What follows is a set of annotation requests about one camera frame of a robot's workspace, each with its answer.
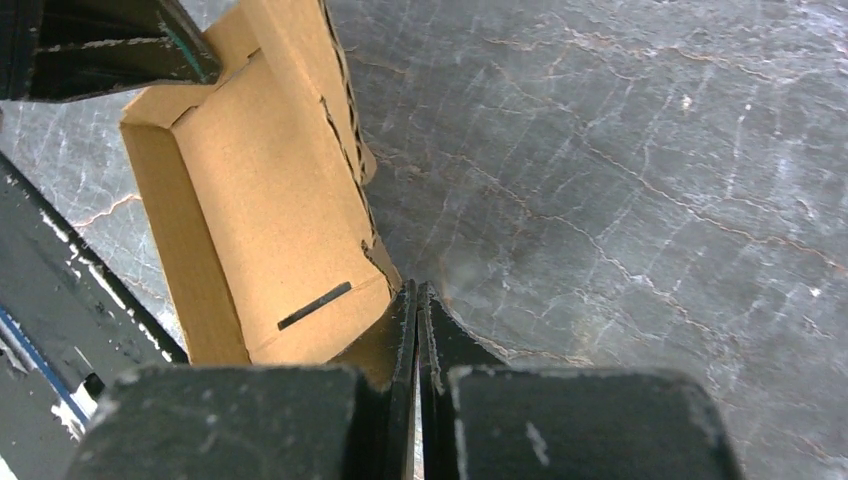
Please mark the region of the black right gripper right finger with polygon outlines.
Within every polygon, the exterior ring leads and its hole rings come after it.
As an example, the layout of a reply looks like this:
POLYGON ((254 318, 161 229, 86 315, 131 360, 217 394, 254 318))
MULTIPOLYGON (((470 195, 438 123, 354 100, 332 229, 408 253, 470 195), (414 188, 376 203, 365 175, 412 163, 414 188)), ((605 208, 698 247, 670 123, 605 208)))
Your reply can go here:
POLYGON ((417 294, 429 479, 740 479, 721 415, 663 368, 512 367, 417 294))

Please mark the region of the brown cardboard box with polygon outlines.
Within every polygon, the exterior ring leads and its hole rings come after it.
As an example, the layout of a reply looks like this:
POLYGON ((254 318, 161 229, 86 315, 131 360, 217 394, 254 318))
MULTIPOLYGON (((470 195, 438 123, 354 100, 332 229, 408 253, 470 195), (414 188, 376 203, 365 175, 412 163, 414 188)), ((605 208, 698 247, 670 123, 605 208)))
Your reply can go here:
POLYGON ((322 1, 242 1, 205 36, 221 79, 147 88, 120 124, 189 360, 328 361, 400 284, 344 49, 322 1))

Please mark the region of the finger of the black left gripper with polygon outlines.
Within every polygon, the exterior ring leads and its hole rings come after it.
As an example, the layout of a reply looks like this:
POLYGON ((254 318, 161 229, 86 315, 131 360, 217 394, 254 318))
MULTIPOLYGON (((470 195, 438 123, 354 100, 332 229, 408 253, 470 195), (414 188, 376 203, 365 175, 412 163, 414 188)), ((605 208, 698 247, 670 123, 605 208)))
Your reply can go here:
POLYGON ((154 84, 212 85, 222 64, 173 0, 1 4, 1 97, 72 102, 154 84))

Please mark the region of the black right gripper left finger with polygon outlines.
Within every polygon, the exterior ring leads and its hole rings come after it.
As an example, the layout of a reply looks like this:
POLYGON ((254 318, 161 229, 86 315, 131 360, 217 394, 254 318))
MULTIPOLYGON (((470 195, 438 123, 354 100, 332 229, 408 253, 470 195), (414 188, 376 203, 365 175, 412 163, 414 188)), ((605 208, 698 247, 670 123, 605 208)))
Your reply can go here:
POLYGON ((418 288, 324 365, 146 367, 98 403, 70 479, 409 479, 418 288))

